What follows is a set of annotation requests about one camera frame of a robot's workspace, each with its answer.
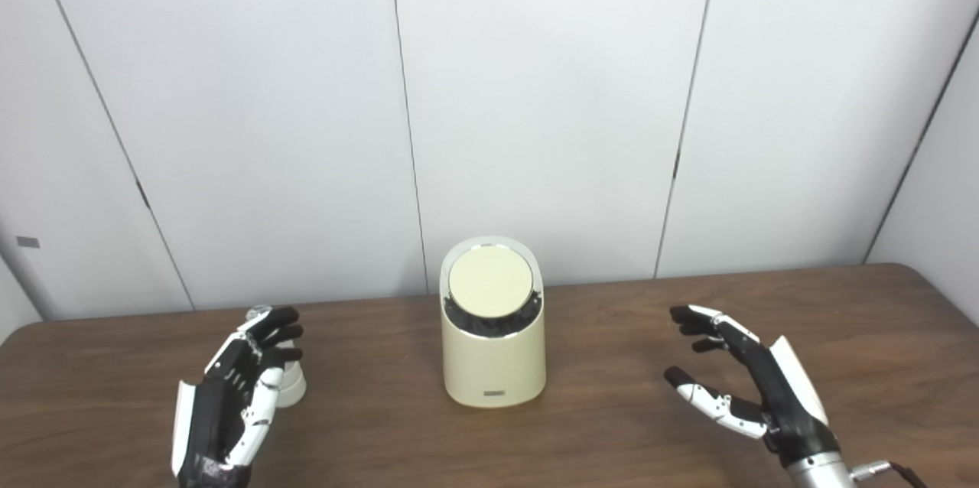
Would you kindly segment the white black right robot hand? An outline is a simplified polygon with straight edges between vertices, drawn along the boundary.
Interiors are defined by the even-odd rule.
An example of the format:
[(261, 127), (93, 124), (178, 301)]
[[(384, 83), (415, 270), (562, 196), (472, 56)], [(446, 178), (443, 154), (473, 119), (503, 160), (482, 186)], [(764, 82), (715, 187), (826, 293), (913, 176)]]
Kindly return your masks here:
[(730, 353), (761, 397), (754, 403), (725, 394), (681, 367), (668, 367), (665, 380), (688, 404), (723, 428), (762, 440), (785, 468), (818, 454), (840, 453), (821, 398), (785, 337), (767, 346), (728, 314), (699, 304), (671, 307), (670, 317), (681, 334), (698, 336), (691, 345), (696, 353)]

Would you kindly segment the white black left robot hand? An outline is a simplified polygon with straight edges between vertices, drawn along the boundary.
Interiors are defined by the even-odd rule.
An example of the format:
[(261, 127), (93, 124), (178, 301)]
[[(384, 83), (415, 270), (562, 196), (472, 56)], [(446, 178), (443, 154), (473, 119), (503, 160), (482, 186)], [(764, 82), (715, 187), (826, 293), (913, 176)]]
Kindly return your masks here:
[(198, 383), (178, 384), (171, 470), (181, 487), (248, 487), (276, 412), (307, 393), (294, 307), (253, 307)]

